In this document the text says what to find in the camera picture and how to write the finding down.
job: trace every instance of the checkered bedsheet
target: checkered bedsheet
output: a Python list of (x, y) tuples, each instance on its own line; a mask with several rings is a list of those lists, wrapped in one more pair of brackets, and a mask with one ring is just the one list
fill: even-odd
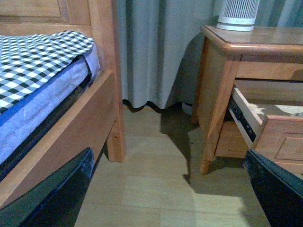
[(89, 51), (93, 38), (79, 32), (0, 35), (0, 114)]

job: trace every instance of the air purifier vent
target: air purifier vent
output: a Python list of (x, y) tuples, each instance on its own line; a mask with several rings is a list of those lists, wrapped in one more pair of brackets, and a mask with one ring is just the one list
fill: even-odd
[(224, 0), (218, 28), (251, 31), (255, 24), (260, 0)]

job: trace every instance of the floor board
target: floor board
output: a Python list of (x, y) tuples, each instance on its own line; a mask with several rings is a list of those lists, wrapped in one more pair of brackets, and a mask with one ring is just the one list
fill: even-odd
[(270, 226), (242, 160), (220, 158), (199, 174), (201, 131), (180, 106), (125, 108), (125, 134), (125, 162), (101, 157), (75, 226)]

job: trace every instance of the open drawer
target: open drawer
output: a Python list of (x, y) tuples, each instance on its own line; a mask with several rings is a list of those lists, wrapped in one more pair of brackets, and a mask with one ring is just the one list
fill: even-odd
[(228, 105), (249, 148), (303, 173), (303, 83), (236, 80)]

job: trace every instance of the wooden bed frame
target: wooden bed frame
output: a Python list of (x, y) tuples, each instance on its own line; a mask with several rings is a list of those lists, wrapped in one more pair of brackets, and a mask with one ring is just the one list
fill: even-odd
[(0, 35), (81, 31), (95, 39), (106, 69), (68, 112), (0, 182), (0, 208), (14, 201), (86, 147), (97, 159), (107, 141), (110, 161), (125, 157), (115, 0), (5, 0)]

